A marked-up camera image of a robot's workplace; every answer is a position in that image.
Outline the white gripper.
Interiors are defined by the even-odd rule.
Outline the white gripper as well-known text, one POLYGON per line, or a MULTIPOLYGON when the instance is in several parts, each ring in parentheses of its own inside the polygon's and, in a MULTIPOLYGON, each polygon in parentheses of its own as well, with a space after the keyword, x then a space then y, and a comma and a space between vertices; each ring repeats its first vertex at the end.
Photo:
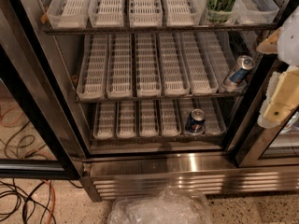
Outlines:
POLYGON ((256 50, 262 54, 278 54, 281 61, 290 65, 286 71, 272 74, 260 109, 257 123, 271 129, 299 106, 299 6, 256 50))

